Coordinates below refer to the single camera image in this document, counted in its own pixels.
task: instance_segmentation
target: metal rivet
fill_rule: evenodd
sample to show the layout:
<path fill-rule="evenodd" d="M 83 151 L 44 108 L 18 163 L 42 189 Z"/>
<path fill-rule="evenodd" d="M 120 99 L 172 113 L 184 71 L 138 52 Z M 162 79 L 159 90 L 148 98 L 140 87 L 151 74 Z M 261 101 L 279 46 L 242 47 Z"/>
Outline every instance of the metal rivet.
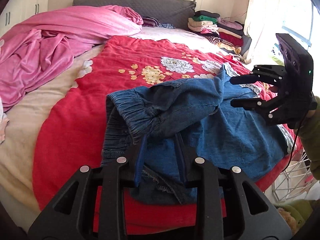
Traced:
<path fill-rule="evenodd" d="M 126 161 L 127 161 L 126 157 L 119 157 L 119 158 L 117 159 L 117 162 L 118 162 L 118 163 L 125 163 Z"/>
<path fill-rule="evenodd" d="M 195 162 L 199 163 L 199 164 L 202 164 L 202 163 L 204 163 L 204 158 L 197 157 L 197 158 L 195 158 Z"/>
<path fill-rule="evenodd" d="M 240 169 L 238 166 L 234 166 L 234 167 L 232 167 L 232 171 L 233 171 L 234 173 L 240 173 L 240 172 L 241 172 L 241 169 Z"/>
<path fill-rule="evenodd" d="M 89 171 L 89 169 L 90 169 L 89 166 L 85 165 L 85 166 L 82 166 L 82 167 L 80 168 L 80 171 L 83 172 L 83 173 L 85 173 L 85 172 Z"/>

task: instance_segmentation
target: gray headboard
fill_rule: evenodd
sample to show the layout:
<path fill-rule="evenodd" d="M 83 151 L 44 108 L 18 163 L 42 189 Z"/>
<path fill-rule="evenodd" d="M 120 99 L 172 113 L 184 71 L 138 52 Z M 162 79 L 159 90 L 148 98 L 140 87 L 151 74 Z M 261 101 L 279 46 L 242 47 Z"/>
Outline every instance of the gray headboard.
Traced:
<path fill-rule="evenodd" d="M 130 7 L 138 14 L 172 23 L 176 28 L 188 29 L 188 18 L 195 14 L 196 1 L 188 0 L 73 0 L 73 6 L 120 5 Z"/>

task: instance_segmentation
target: white curtain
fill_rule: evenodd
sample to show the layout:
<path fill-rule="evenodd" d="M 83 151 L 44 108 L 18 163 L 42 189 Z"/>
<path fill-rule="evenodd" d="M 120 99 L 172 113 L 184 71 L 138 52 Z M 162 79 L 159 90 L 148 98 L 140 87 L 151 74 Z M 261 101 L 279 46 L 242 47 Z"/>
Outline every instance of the white curtain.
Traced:
<path fill-rule="evenodd" d="M 259 54 L 266 54 L 272 49 L 276 32 L 281 30 L 285 0 L 249 0 L 244 34 L 252 39 L 244 60 L 250 63 Z"/>

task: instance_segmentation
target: green sleeve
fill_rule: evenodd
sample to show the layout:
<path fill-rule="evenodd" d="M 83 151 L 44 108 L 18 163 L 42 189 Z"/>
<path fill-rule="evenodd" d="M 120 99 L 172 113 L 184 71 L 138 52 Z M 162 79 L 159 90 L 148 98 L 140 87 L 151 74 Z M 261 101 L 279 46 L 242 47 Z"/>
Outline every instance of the green sleeve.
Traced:
<path fill-rule="evenodd" d="M 316 97 L 318 107 L 316 113 L 307 119 L 299 131 L 303 147 L 311 161 L 310 170 L 320 180 L 320 98 Z"/>

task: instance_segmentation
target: denim garment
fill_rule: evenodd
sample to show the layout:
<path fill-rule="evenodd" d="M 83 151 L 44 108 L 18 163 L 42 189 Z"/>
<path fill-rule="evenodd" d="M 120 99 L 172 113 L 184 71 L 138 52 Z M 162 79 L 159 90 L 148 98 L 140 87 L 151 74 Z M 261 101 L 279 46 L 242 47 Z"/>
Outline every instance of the denim garment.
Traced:
<path fill-rule="evenodd" d="M 123 156 L 148 134 L 142 179 L 131 195 L 147 204 L 195 203 L 196 189 L 181 184 L 174 153 L 172 137 L 181 132 L 184 143 L 215 166 L 239 166 L 254 181 L 263 177 L 284 157 L 286 140 L 278 126 L 265 126 L 256 112 L 230 106 L 234 98 L 257 94 L 229 79 L 222 67 L 213 79 L 181 79 L 109 94 L 101 165 Z"/>

